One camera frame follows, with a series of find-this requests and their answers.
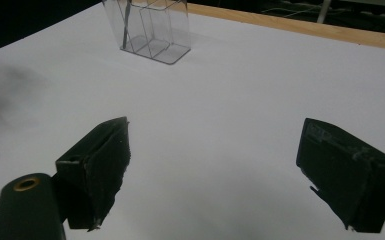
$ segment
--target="transparent box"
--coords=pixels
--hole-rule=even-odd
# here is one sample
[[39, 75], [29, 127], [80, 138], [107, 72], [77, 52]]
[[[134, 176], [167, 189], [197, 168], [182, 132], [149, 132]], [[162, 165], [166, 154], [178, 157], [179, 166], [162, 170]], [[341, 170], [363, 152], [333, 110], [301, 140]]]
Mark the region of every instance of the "transparent box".
[[103, 0], [121, 50], [174, 64], [191, 49], [187, 0]]

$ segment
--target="wooden table edge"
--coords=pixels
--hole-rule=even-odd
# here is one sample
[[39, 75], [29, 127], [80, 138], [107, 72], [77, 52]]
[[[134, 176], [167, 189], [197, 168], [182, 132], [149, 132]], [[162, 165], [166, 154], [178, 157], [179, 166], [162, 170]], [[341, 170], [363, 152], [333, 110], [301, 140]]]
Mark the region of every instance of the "wooden table edge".
[[192, 14], [303, 33], [317, 37], [356, 43], [359, 45], [385, 48], [385, 33], [298, 21], [192, 3], [188, 3], [188, 11]]

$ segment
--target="dark background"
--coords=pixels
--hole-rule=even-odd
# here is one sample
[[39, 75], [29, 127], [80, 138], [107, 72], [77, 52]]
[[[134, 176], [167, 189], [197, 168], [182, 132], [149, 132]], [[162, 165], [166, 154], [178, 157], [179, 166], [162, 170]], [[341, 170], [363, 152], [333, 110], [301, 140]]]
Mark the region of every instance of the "dark background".
[[[322, 0], [189, 0], [316, 22]], [[101, 0], [0, 0], [0, 48], [85, 10]], [[334, 1], [326, 24], [385, 33], [385, 7]]]

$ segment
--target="brass screw hole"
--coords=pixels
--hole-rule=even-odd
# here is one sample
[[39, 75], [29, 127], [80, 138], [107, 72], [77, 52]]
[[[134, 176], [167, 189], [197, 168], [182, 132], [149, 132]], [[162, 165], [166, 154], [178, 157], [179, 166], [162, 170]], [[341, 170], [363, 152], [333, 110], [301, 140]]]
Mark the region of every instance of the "brass screw hole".
[[38, 184], [39, 184], [39, 178], [37, 177], [25, 178], [19, 181], [17, 184], [15, 184], [14, 191], [16, 192], [27, 191], [36, 187]]

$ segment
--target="white table surface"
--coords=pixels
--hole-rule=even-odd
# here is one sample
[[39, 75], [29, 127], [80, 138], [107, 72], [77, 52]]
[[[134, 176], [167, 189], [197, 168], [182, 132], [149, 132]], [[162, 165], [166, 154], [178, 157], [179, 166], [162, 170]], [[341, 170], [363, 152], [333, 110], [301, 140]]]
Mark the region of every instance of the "white table surface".
[[0, 189], [127, 116], [131, 164], [75, 239], [385, 239], [346, 231], [295, 165], [306, 117], [385, 152], [385, 49], [190, 14], [173, 66], [119, 51], [102, 5], [0, 49]]

